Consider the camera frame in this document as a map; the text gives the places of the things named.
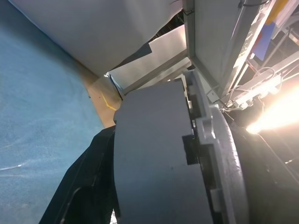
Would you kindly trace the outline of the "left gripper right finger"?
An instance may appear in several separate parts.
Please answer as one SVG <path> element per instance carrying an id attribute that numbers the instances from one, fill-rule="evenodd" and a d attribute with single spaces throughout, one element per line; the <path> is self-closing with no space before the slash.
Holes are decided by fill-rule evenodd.
<path id="1" fill-rule="evenodd" d="M 251 224 L 297 224 L 299 179 L 259 134 L 230 125 L 239 155 Z"/>

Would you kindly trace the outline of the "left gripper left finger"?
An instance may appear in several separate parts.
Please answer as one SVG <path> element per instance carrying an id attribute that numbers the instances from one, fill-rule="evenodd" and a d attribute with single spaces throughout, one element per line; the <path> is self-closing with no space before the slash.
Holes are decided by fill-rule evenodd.
<path id="1" fill-rule="evenodd" d="M 121 216 L 114 182 L 115 127 L 101 130 L 68 168 L 42 224 L 108 224 Z"/>

